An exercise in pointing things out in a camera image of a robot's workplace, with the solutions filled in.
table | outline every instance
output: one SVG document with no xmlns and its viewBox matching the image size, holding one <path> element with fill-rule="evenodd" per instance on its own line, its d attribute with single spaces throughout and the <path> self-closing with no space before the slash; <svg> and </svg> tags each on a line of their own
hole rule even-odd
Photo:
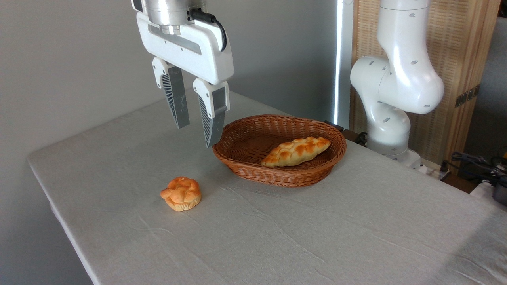
<svg viewBox="0 0 507 285">
<path fill-rule="evenodd" d="M 181 130 L 160 101 L 29 156 L 95 284 L 507 283 L 505 211 L 350 141 L 316 185 L 241 179 L 188 104 Z M 231 106 L 226 123 L 282 114 Z M 159 196 L 180 175 L 201 186 L 190 211 Z"/>
</svg>

gray wall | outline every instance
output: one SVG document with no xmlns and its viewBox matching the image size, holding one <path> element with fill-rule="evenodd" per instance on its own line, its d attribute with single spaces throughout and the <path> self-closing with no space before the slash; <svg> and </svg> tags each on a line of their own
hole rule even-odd
<svg viewBox="0 0 507 285">
<path fill-rule="evenodd" d="M 497 18 L 465 152 L 487 159 L 507 151 L 507 18 Z"/>
<path fill-rule="evenodd" d="M 210 0 L 233 48 L 231 90 L 330 119 L 335 9 Z M 152 56 L 128 0 L 2 1 L 0 27 L 0 284 L 90 284 L 26 156 L 162 99 Z"/>
<path fill-rule="evenodd" d="M 336 1 L 209 0 L 234 57 L 230 89 L 299 117 L 332 120 Z"/>
</svg>

wicker basket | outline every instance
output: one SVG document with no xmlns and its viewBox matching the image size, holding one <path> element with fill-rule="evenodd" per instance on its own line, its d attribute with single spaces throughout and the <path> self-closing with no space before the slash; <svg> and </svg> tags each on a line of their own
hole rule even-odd
<svg viewBox="0 0 507 285">
<path fill-rule="evenodd" d="M 329 148 L 297 166 L 267 167 L 260 161 L 281 143 L 300 137 L 324 137 Z M 259 115 L 228 124 L 213 152 L 238 176 L 264 184 L 303 187 L 315 184 L 331 172 L 345 154 L 347 144 L 334 127 L 315 120 L 280 115 Z"/>
</svg>

bread roll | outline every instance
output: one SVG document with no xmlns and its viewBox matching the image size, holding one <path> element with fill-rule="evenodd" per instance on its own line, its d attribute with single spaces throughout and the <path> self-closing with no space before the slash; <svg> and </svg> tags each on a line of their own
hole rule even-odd
<svg viewBox="0 0 507 285">
<path fill-rule="evenodd" d="M 292 142 L 284 142 L 273 149 L 261 161 L 264 166 L 294 166 L 314 159 L 331 145 L 331 141 L 323 137 L 296 138 Z"/>
<path fill-rule="evenodd" d="M 160 197 L 173 210 L 181 212 L 190 210 L 201 201 L 199 183 L 188 177 L 180 176 L 174 178 L 167 188 L 160 192 Z"/>
</svg>

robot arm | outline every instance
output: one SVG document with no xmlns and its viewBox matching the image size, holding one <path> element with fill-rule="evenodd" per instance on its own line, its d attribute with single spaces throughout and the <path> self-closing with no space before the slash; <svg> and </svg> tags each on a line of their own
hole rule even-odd
<svg viewBox="0 0 507 285">
<path fill-rule="evenodd" d="M 377 39 L 388 58 L 365 56 L 350 80 L 365 106 L 368 148 L 417 168 L 420 157 L 408 150 L 410 120 L 442 100 L 444 84 L 426 49 L 430 0 L 381 0 Z"/>
<path fill-rule="evenodd" d="M 152 66 L 157 86 L 164 90 L 178 128 L 190 123 L 182 70 L 197 77 L 206 146 L 222 135 L 229 110 L 227 79 L 234 73 L 226 33 L 214 16 L 204 13 L 204 0 L 131 0 L 138 11 L 137 26 L 146 50 L 155 56 Z"/>
</svg>

